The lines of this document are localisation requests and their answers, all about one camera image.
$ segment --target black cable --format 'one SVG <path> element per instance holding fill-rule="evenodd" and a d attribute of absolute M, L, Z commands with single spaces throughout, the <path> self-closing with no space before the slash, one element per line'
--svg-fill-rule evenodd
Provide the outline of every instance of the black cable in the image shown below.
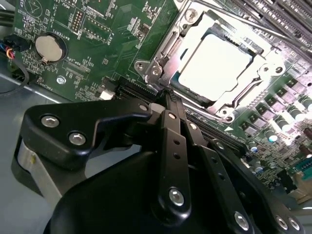
<path fill-rule="evenodd" d="M 26 70 L 26 68 L 24 67 L 24 65 L 18 61 L 16 58 L 12 60 L 12 62 L 18 67 L 21 69 L 21 71 L 24 73 L 24 81 L 15 89 L 12 89 L 10 91 L 6 91 L 6 92 L 3 92 L 3 93 L 0 93 L 0 98 L 2 97 L 7 97 L 7 96 L 10 96 L 12 94 L 15 94 L 17 92 L 19 92 L 21 89 L 23 89 L 26 84 L 29 82 L 29 73 L 28 71 Z"/>
<path fill-rule="evenodd" d="M 15 12 L 0 9 L 0 17 L 14 18 Z"/>
<path fill-rule="evenodd" d="M 13 27 L 13 21 L 10 19 L 0 18 L 0 26 Z"/>
<path fill-rule="evenodd" d="M 289 42 L 289 43 L 295 45 L 296 47 L 298 47 L 298 48 L 299 48 L 300 50 L 302 50 L 303 52 L 309 52 L 310 54 L 312 54 L 312 50 L 309 49 L 309 48 L 307 48 L 306 46 L 304 46 L 304 45 L 301 44 L 300 42 L 297 42 L 297 41 L 295 41 L 295 40 L 293 40 L 293 39 L 291 39 L 291 38 L 289 38 L 289 37 L 287 37 L 287 36 L 285 36 L 285 35 L 283 35 L 283 34 L 280 34 L 280 33 L 276 32 L 276 31 L 274 31 L 274 30 L 268 29 L 268 28 L 266 28 L 266 27 L 263 27 L 263 26 L 261 26 L 261 25 L 259 25 L 259 24 L 254 23 L 254 22 L 252 22 L 252 21 L 249 21 L 249 20 L 247 20 L 247 19 L 244 19 L 244 18 L 242 18 L 242 17 L 240 17 L 240 16 L 238 16 L 238 15 L 236 15 L 236 14 L 233 14 L 233 13 L 231 13 L 231 12 L 229 12 L 229 11 L 223 9 L 223 8 L 220 8 L 220 7 L 217 7 L 217 6 L 215 6 L 215 5 L 212 5 L 211 3 L 207 3 L 207 2 L 205 2 L 205 1 L 203 1 L 203 0 L 193 0 L 193 2 L 197 2 L 197 3 L 199 3 L 199 4 L 202 4 L 202 5 L 204 5 L 204 6 L 207 6 L 207 7 L 211 8 L 211 9 L 213 9 L 213 10 L 215 10 L 215 11 L 218 11 L 218 12 L 220 12 L 220 13 L 223 13 L 224 15 L 227 15 L 227 16 L 229 16 L 229 17 L 232 17 L 233 19 L 239 20 L 239 21 L 241 21 L 242 23 L 245 23 L 245 24 L 248 24 L 248 25 L 250 25 L 250 26 L 252 26 L 252 27 L 254 27 L 254 28 L 260 29 L 260 30 L 262 30 L 262 31 L 264 31 L 264 32 L 266 32 L 266 33 L 271 34 L 272 36 L 275 36 L 275 37 L 277 37 L 277 38 L 279 38 L 279 39 L 282 39 L 282 40 L 284 40 L 284 41 L 287 41 L 287 42 Z"/>

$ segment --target cable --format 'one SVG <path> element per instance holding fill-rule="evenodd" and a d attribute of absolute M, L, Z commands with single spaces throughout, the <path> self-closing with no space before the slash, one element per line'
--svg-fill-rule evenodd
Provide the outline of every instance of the cable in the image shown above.
<path fill-rule="evenodd" d="M 14 18 L 15 12 L 0 9 L 0 17 Z"/>
<path fill-rule="evenodd" d="M 223 13 L 224 15 L 227 15 L 227 16 L 229 16 L 229 17 L 232 17 L 233 19 L 236 19 L 236 20 L 238 20 L 238 21 L 241 21 L 241 22 L 243 22 L 243 23 L 245 23 L 245 24 L 248 24 L 248 25 L 250 25 L 250 26 L 252 26 L 252 27 L 254 27 L 254 28 L 260 29 L 260 30 L 262 30 L 262 31 L 264 31 L 264 32 L 266 32 L 266 33 L 271 34 L 272 36 L 275 36 L 275 37 L 277 37 L 277 38 L 279 38 L 279 39 L 282 39 L 282 40 L 287 41 L 287 42 L 289 42 L 289 43 L 291 43 L 291 44 L 294 44 L 295 46 L 297 46 L 300 50 L 302 50 L 302 51 L 304 51 L 304 52 L 309 52 L 309 53 L 312 54 L 312 50 L 310 50 L 309 48 L 307 48 L 307 47 L 304 46 L 303 44 L 301 44 L 301 43 L 299 43 L 299 42 L 297 42 L 297 41 L 295 41 L 295 40 L 293 40 L 293 39 L 291 39 L 291 38 L 289 38 L 289 37 L 287 37 L 287 36 L 285 36 L 285 35 L 283 35 L 283 34 L 280 34 L 280 33 L 276 32 L 276 31 L 273 31 L 273 30 L 268 29 L 268 28 L 266 28 L 266 27 L 263 27 L 263 26 L 261 26 L 261 25 L 259 25 L 259 24 L 256 24 L 256 23 L 254 23 L 254 22 L 252 22 L 252 21 L 249 21 L 249 20 L 247 20 L 247 19 L 244 19 L 244 18 L 242 18 L 242 17 L 240 17 L 240 16 L 238 16 L 238 15 L 236 15 L 236 14 L 233 14 L 233 13 L 231 13 L 231 12 L 229 12 L 229 11 L 223 9 L 223 8 L 217 7 L 217 6 L 215 6 L 215 5 L 212 5 L 211 3 L 205 2 L 205 1 L 203 1 L 203 0 L 193 0 L 193 2 L 197 2 L 197 3 L 199 3 L 199 4 L 202 4 L 202 5 L 204 5 L 204 6 L 207 6 L 207 7 L 211 8 L 211 9 L 213 9 L 213 10 L 215 10 L 215 11 L 218 11 L 218 12 L 220 12 L 220 13 Z"/>
<path fill-rule="evenodd" d="M 5 51 L 5 47 L 4 47 L 4 45 L 3 45 L 2 43 L 0 43 L 0 48 L 1 48 L 3 51 Z"/>
<path fill-rule="evenodd" d="M 15 94 L 15 93 L 19 92 L 21 89 L 23 89 L 26 86 L 26 84 L 29 82 L 29 79 L 30 79 L 28 71 L 26 70 L 26 68 L 24 67 L 24 65 L 20 61 L 18 61 L 15 58 L 15 59 L 12 60 L 12 62 L 18 68 L 21 69 L 21 71 L 24 73 L 25 78 L 24 78 L 24 81 L 17 88 L 15 88 L 13 90 L 10 90 L 10 91 L 6 91 L 6 92 L 3 92 L 3 93 L 0 93 L 0 98 L 7 97 L 7 96 L 10 96 L 12 94 Z"/>
<path fill-rule="evenodd" d="M 9 48 L 6 50 L 6 55 L 8 56 L 9 59 L 14 59 L 14 55 L 12 53 L 13 49 Z"/>

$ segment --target pcie slot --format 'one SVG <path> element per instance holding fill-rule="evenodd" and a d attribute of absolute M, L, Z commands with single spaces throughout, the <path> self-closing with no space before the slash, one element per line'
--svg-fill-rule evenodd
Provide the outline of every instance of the pcie slot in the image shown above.
<path fill-rule="evenodd" d="M 284 34 L 286 34 L 293 40 L 298 40 L 298 38 L 296 38 L 294 35 L 297 31 L 300 31 L 301 28 L 303 28 L 301 25 L 298 28 L 292 26 L 289 22 L 284 20 L 277 12 L 272 10 L 266 3 L 262 1 L 256 1 L 255 3 L 253 0 L 245 0 L 245 2 L 255 11 L 260 12 L 260 14 L 265 19 L 267 19 L 271 24 L 277 27 Z M 302 33 L 302 38 L 299 41 L 301 41 L 303 44 L 308 44 L 307 41 L 309 41 L 309 37 L 306 36 L 307 33 L 305 32 L 305 30 L 300 31 L 300 33 Z"/>
<path fill-rule="evenodd" d="M 312 11 L 310 7 L 302 0 L 289 1 L 277 0 L 277 3 L 287 10 L 296 19 L 302 19 L 300 23 L 304 25 L 310 32 L 312 32 Z"/>
<path fill-rule="evenodd" d="M 219 139 L 228 147 L 240 151 L 242 154 L 245 154 L 245 144 L 235 140 L 234 138 L 225 135 L 223 132 L 217 128 L 210 126 L 207 123 L 203 123 L 198 120 L 196 117 L 187 114 L 187 119 L 195 123 L 201 130 L 204 138 L 207 139 Z"/>
<path fill-rule="evenodd" d="M 243 12 L 246 13 L 246 15 L 250 16 L 249 20 L 252 21 L 257 21 L 258 23 L 262 24 L 263 26 L 274 30 L 274 31 L 278 31 L 278 32 L 282 32 L 282 30 L 280 30 L 278 27 L 274 26 L 272 23 L 270 23 L 267 19 L 264 18 L 260 18 L 257 15 L 257 12 L 252 9 L 249 5 L 245 4 L 243 2 L 243 0 L 232 0 L 231 1 L 233 4 L 235 4 L 238 8 L 240 8 Z M 291 48 L 293 51 L 295 51 L 297 54 L 299 54 L 303 59 L 305 59 L 307 62 L 312 63 L 312 59 L 307 56 L 307 54 L 305 54 L 303 51 L 301 51 L 300 49 L 298 49 L 296 46 L 286 42 L 286 45 Z"/>
<path fill-rule="evenodd" d="M 116 90 L 116 94 L 119 96 L 119 98 L 126 98 L 126 99 L 139 98 L 146 103 L 150 103 L 151 101 L 155 100 L 153 99 L 155 98 L 154 95 L 150 96 L 150 94 L 146 93 L 142 88 L 129 82 L 125 82 L 124 84 L 120 85 Z M 206 123 L 201 122 L 200 120 L 198 120 L 196 117 L 192 115 L 187 114 L 187 119 L 195 123 L 201 129 L 205 140 L 217 138 L 221 140 L 224 144 L 226 144 L 228 147 L 230 147 L 231 149 L 234 149 L 240 152 L 242 155 L 245 154 L 246 146 L 243 143 L 236 141 L 234 138 L 230 136 L 225 135 L 217 128 L 214 128 L 213 126 L 210 126 Z"/>

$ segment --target green circuit board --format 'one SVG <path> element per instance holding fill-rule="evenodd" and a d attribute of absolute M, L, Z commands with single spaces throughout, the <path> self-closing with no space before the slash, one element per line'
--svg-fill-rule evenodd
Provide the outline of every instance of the green circuit board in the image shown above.
<path fill-rule="evenodd" d="M 38 75 L 37 84 L 71 101 L 94 100 L 105 77 L 144 87 L 134 62 L 151 59 L 177 14 L 173 0 L 20 0 L 14 33 L 32 42 L 57 34 L 67 55 L 48 65 L 34 48 L 16 56 Z"/>
<path fill-rule="evenodd" d="M 233 5 L 235 0 L 216 2 L 238 15 L 244 14 Z M 35 42 L 38 36 L 52 32 L 65 42 L 67 54 L 59 62 L 43 64 L 33 44 L 30 50 L 16 53 L 16 57 L 23 61 L 29 72 L 38 76 L 38 85 L 71 101 L 98 100 L 95 95 L 106 79 L 118 80 L 123 77 L 145 88 L 144 80 L 134 69 L 134 62 L 152 59 L 177 15 L 174 0 L 19 0 L 14 33 Z M 274 143 L 268 142 L 264 136 L 271 127 L 269 121 L 252 135 L 246 133 L 242 125 L 250 123 L 252 115 L 261 117 L 256 108 L 267 97 L 278 99 L 285 106 L 284 112 L 292 109 L 294 102 L 284 102 L 277 92 L 285 89 L 287 83 L 294 79 L 306 88 L 301 93 L 292 93 L 296 102 L 307 95 L 311 96 L 309 80 L 312 79 L 312 72 L 305 74 L 311 65 L 283 46 L 279 39 L 255 31 L 270 44 L 283 47 L 285 74 L 272 78 L 268 89 L 248 107 L 236 109 L 236 118 L 230 124 L 207 119 L 190 110 L 186 112 L 236 141 L 244 144 L 254 141 L 259 149 L 256 157 L 264 167 L 257 176 L 268 185 L 284 169 L 295 172 L 294 166 L 305 158 L 298 145 L 311 147 L 312 141 L 302 135 L 302 130 L 312 125 L 311 113 L 308 115 L 302 109 L 307 118 L 294 123 L 291 133 L 277 133 L 279 140 Z M 66 82 L 59 84 L 59 77 Z M 272 108 L 270 110 L 276 116 L 282 113 Z M 270 163 L 274 163 L 275 167 L 270 168 Z"/>

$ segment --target motherboard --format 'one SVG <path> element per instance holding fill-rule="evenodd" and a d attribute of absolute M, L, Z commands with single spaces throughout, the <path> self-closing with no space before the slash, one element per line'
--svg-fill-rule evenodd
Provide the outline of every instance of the motherboard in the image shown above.
<path fill-rule="evenodd" d="M 294 181 L 312 178 L 312 58 L 205 3 L 312 48 L 310 0 L 19 0 L 14 34 L 32 46 L 15 56 L 70 101 L 170 87 L 269 189 L 312 198 Z"/>

